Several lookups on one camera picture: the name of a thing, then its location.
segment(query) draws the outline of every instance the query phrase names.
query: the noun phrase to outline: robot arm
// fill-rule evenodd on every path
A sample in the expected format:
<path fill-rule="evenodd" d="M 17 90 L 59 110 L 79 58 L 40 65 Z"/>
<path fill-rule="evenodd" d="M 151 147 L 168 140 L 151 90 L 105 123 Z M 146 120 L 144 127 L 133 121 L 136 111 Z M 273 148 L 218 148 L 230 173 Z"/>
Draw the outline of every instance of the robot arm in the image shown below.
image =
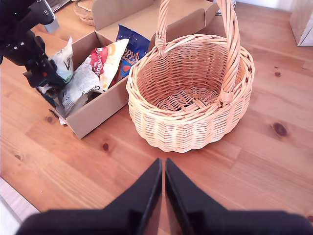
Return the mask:
<path fill-rule="evenodd" d="M 57 66 L 45 53 L 44 41 L 31 31 L 38 24 L 45 25 L 48 32 L 58 28 L 45 0 L 0 0 L 0 55 L 26 67 L 24 75 L 31 87 L 63 87 Z"/>

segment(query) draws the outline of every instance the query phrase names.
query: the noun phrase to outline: box flap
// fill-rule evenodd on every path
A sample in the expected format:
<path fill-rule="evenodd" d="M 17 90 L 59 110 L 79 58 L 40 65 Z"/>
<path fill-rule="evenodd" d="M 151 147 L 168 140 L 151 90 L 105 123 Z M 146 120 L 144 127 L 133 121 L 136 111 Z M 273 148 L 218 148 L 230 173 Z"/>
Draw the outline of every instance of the box flap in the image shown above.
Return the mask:
<path fill-rule="evenodd" d="M 100 30 L 151 6 L 153 2 L 154 0 L 98 0 L 92 6 L 94 26 L 96 30 Z"/>
<path fill-rule="evenodd" d="M 219 6 L 217 5 L 217 3 L 215 3 L 210 6 L 206 12 L 204 12 L 203 8 L 198 9 L 190 15 L 185 16 L 179 21 L 176 21 L 167 26 L 166 42 L 170 42 L 184 35 L 194 34 L 205 28 L 213 20 L 213 17 L 216 15 L 218 10 Z M 150 40 L 148 51 L 150 51 L 154 47 L 155 41 L 156 34 L 154 33 Z"/>
<path fill-rule="evenodd" d="M 171 0 L 167 24 L 171 25 L 202 8 L 207 11 L 212 5 L 213 3 L 206 0 Z M 158 0 L 153 5 L 98 30 L 98 33 L 111 41 L 115 41 L 118 34 L 118 24 L 121 24 L 151 40 L 157 31 L 159 6 L 160 1 Z"/>

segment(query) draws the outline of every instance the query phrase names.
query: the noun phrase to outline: floor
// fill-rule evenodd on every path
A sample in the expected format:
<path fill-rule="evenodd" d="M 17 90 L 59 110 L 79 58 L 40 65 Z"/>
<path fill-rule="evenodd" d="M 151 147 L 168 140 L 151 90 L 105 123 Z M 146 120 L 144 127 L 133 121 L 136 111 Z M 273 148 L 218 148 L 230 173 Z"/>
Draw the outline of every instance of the floor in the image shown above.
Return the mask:
<path fill-rule="evenodd" d="M 14 235 L 26 218 L 40 213 L 2 178 L 0 178 L 0 194 L 1 235 Z"/>
<path fill-rule="evenodd" d="M 79 140 L 29 87 L 24 69 L 4 61 L 3 179 L 41 212 L 102 208 L 156 158 L 170 157 L 230 210 L 284 210 L 312 219 L 313 47 L 296 46 L 288 12 L 242 3 L 236 12 L 241 45 L 253 56 L 256 76 L 248 111 L 221 141 L 183 155 L 164 153 L 137 134 L 127 106 Z M 48 54 L 66 45 L 69 35 L 76 41 L 93 30 L 71 14 L 70 8 L 57 14 L 56 33 L 36 32 Z M 202 33 L 224 35 L 221 17 Z M 159 234 L 169 231 L 162 203 Z"/>

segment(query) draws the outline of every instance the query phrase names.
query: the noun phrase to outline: snack bag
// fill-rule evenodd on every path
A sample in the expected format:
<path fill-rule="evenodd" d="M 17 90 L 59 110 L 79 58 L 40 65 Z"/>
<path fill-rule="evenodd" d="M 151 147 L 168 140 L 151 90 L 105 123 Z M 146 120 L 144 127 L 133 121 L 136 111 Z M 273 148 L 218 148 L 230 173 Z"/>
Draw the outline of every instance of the snack bag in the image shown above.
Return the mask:
<path fill-rule="evenodd" d="M 88 95 L 91 92 L 103 93 L 98 76 L 92 71 L 90 65 L 91 59 L 87 59 L 74 72 L 71 81 L 59 93 L 65 116 L 72 113 L 73 110 L 78 110 L 87 101 Z"/>
<path fill-rule="evenodd" d="M 96 48 L 91 52 L 90 65 L 100 78 L 102 90 L 106 91 L 113 81 L 128 41 L 128 39 L 123 39 L 106 47 Z"/>
<path fill-rule="evenodd" d="M 141 36 L 139 33 L 136 33 L 135 31 L 126 28 L 120 24 L 118 26 L 119 31 L 116 37 L 116 41 L 128 38 L 129 42 L 122 56 L 122 68 L 118 74 L 116 82 L 126 77 L 129 74 L 131 66 L 136 64 L 142 57 L 147 54 L 150 44 L 150 41 Z"/>
<path fill-rule="evenodd" d="M 73 49 L 72 49 L 73 39 L 70 37 L 67 45 L 59 52 L 52 55 L 49 60 L 54 60 L 57 65 L 57 74 L 68 83 L 73 77 Z"/>

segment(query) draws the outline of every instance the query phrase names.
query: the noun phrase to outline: small wicker basket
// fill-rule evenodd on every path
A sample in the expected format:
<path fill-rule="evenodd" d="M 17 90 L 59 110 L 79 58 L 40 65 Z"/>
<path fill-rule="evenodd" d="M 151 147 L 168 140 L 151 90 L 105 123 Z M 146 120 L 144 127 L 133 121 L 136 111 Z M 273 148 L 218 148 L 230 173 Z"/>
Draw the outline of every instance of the small wicker basket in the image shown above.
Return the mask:
<path fill-rule="evenodd" d="M 162 0 L 156 46 L 132 66 L 130 116 L 140 136 L 165 152 L 187 152 L 220 140 L 245 114 L 254 63 L 240 46 L 231 0 L 217 0 L 226 38 L 189 35 L 166 43 Z"/>

